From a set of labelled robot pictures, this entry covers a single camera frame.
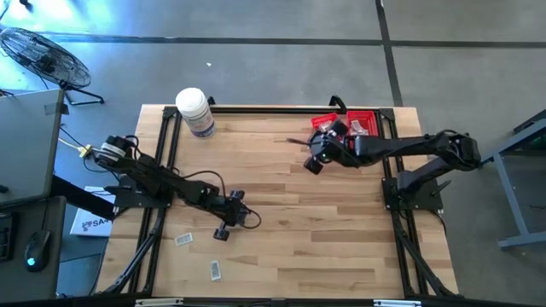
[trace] red box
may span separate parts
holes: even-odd
[[[314,130],[319,130],[322,126],[332,124],[338,118],[338,114],[330,113],[323,116],[317,116],[311,118],[311,124],[313,125]]]
[[[351,134],[357,134],[351,124],[355,120],[368,132],[369,136],[379,136],[373,111],[347,111],[347,126],[351,130]]]

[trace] wooden tabletop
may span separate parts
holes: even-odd
[[[140,149],[154,156],[164,106],[144,105],[136,135]],[[399,136],[419,136],[413,107],[394,108]],[[258,229],[231,230],[227,242],[214,240],[220,220],[175,200],[167,211],[154,296],[264,298],[403,297],[390,213],[383,209],[381,163],[361,169],[335,163],[316,176],[303,166],[311,115],[215,114],[217,131],[207,139],[183,124],[175,166],[182,174],[213,170],[227,193],[246,192],[244,201],[263,218]],[[172,124],[167,134],[166,161]],[[404,158],[406,169],[426,157]],[[195,179],[220,186],[212,175]],[[130,209],[113,222],[97,290],[111,285],[134,254],[142,210]],[[248,218],[248,224],[255,221]],[[415,223],[423,257],[442,282],[456,292],[455,276],[442,224],[417,211]],[[191,232],[194,241],[175,246]],[[211,281],[218,260],[221,281]],[[141,273],[145,279],[146,268]],[[415,267],[409,261],[415,282]]]

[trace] fan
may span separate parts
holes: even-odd
[[[95,101],[72,102],[65,93],[71,105],[104,103],[101,96],[81,90],[91,83],[89,70],[58,44],[28,30],[11,27],[0,32],[0,46],[9,57],[40,78],[58,84],[63,90],[75,90],[98,98]]]

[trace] computer monitor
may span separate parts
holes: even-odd
[[[49,195],[62,90],[0,97],[0,209]]]

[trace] white plastic container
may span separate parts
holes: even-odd
[[[216,130],[214,118],[201,90],[196,88],[182,90],[177,95],[176,104],[194,136],[209,137],[214,133]]]

